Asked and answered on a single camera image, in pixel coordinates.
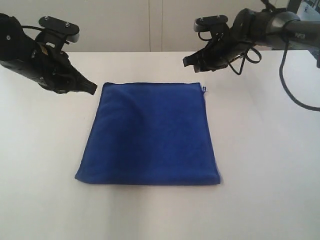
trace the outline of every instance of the blue towel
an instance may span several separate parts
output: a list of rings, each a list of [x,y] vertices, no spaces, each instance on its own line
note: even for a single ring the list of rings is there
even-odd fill
[[[88,184],[219,184],[201,85],[105,83],[75,178]]]

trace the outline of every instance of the robotic arm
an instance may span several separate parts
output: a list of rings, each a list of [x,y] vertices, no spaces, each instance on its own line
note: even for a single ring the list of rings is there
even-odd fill
[[[22,26],[15,17],[0,13],[0,65],[57,94],[95,94],[97,85],[78,72],[62,51],[65,43],[78,41],[79,27],[48,16],[42,17],[39,24],[44,28]],[[33,40],[23,29],[41,32]]]
[[[193,65],[194,71],[206,72],[224,69],[228,66],[237,74],[242,73],[245,60],[257,64],[261,54],[255,45],[284,49],[279,69],[282,86],[288,96],[299,106],[320,112],[320,107],[306,105],[297,100],[289,91],[283,76],[283,68],[290,45],[299,45],[301,49],[320,48],[320,21],[301,21],[293,12],[285,8],[275,8],[268,0],[261,0],[266,8],[261,12],[243,9],[236,16],[233,26],[228,27],[228,18],[224,15],[201,17],[195,20],[194,31],[207,45],[196,53],[183,59],[184,66]],[[211,39],[203,39],[202,32],[210,32]],[[254,51],[259,60],[252,60],[248,52]],[[232,62],[242,58],[240,71],[236,71]],[[320,68],[320,57],[317,56]]]

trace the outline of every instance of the white wall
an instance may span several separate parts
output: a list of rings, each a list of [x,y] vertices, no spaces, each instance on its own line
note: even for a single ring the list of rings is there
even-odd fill
[[[270,2],[284,7],[288,1]],[[64,48],[69,52],[158,52],[202,48],[195,18],[226,15],[232,25],[241,9],[263,7],[260,0],[8,0],[0,11],[24,25],[37,26],[45,15],[79,25],[80,40]]]

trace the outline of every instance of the blue cloth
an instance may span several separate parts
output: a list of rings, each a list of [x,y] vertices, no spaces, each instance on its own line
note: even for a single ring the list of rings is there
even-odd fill
[[[219,184],[201,85],[105,83],[75,178],[88,184]]]

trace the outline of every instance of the white table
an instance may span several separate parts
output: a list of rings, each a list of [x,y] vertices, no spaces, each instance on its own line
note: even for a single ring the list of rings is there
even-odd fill
[[[281,51],[241,76],[194,73],[189,52],[71,53],[98,84],[58,95],[0,68],[1,240],[318,240],[320,113],[287,97]],[[320,106],[320,70],[290,52],[292,92]],[[217,186],[88,185],[74,179],[104,82],[201,82]]]

